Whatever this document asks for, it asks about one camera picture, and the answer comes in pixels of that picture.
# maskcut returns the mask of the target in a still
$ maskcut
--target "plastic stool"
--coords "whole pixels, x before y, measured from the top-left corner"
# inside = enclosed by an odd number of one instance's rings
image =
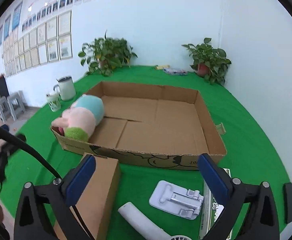
[[[14,100],[17,100],[17,106],[19,106],[16,109],[14,109],[14,105],[12,104],[12,102]],[[26,111],[24,103],[21,100],[21,97],[20,97],[20,95],[18,93],[14,93],[14,94],[10,95],[9,97],[7,97],[7,101],[8,101],[8,104],[9,104],[11,116],[14,119],[14,121],[16,121],[17,120],[16,114],[19,114],[21,111],[22,112]]]
[[[10,114],[10,107],[6,97],[0,98],[0,119],[5,122],[6,116]]]

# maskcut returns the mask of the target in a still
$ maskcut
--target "white wall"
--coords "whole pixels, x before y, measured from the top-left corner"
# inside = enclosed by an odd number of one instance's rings
[[[292,182],[292,17],[277,0],[225,0],[226,88],[262,127]],[[281,239],[292,234],[292,223]]]
[[[1,17],[0,25],[21,1],[21,29],[28,15],[28,7],[34,0],[15,0]],[[92,0],[73,6],[73,59],[39,66],[9,77],[8,89],[11,93],[22,90],[28,105],[42,106],[46,102],[45,94],[52,90],[56,78],[71,75],[78,80],[82,77],[87,71],[80,65],[77,56],[82,43],[104,36],[106,30],[108,36],[124,37],[134,47],[138,59],[132,64],[169,64],[190,70],[192,59],[181,44],[202,43],[205,37],[211,37],[212,44],[216,46],[219,40],[221,0],[209,0],[209,6],[201,6],[201,1],[205,0]],[[32,14],[44,3],[45,0],[35,3]],[[0,53],[0,73],[3,72]]]

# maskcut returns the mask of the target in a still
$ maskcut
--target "metal bolt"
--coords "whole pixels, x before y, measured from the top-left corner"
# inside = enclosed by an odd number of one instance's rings
[[[269,183],[268,183],[267,181],[264,181],[264,182],[262,183],[262,185],[263,185],[264,187],[269,187]]]
[[[30,188],[31,187],[31,182],[27,182],[27,183],[25,183],[25,188]]]
[[[52,183],[53,183],[54,185],[58,185],[58,184],[60,184],[60,183],[61,183],[61,178],[56,178],[56,179],[54,179],[54,180],[52,181]]]
[[[241,180],[238,179],[238,178],[234,178],[233,179],[233,183],[236,184],[236,185],[239,185],[239,184],[241,184]]]

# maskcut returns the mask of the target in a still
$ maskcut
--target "stuffed pig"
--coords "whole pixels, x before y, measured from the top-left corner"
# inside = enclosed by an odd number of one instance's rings
[[[96,96],[83,95],[51,125],[58,127],[67,138],[87,142],[103,117],[103,101]]]

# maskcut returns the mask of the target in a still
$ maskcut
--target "table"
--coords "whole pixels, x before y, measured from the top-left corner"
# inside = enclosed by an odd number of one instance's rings
[[[244,183],[259,185],[262,181],[268,181],[275,197],[280,230],[285,228],[282,186],[290,180],[276,150],[254,118],[230,92],[220,85],[204,82],[195,73],[189,73],[188,76],[171,76],[153,67],[132,66],[116,69],[111,77],[92,74],[75,83],[76,98],[62,102],[61,110],[54,113],[48,105],[38,110],[20,132],[26,135],[27,143],[35,148],[61,176],[77,166],[82,156],[62,150],[49,129],[50,123],[82,93],[102,80],[171,85],[199,90],[214,123],[222,122],[226,129],[222,139],[228,153],[219,166],[229,168],[232,177],[238,177]],[[122,175],[114,202],[108,240],[118,239],[118,236],[121,239],[143,239],[117,212],[121,205],[129,201],[168,234],[197,239],[200,217],[186,220],[151,207],[148,200],[156,184],[162,179],[185,188],[202,190],[203,179],[198,171],[175,171],[126,164],[121,164],[120,168]],[[22,187],[26,182],[31,181],[35,185],[40,185],[48,184],[53,179],[38,161],[23,151],[18,151],[9,160],[6,177],[0,198],[13,216],[16,213]],[[233,237],[240,229],[247,208],[246,204],[239,215],[234,226]],[[51,221],[54,221],[51,210],[48,210],[48,213]]]

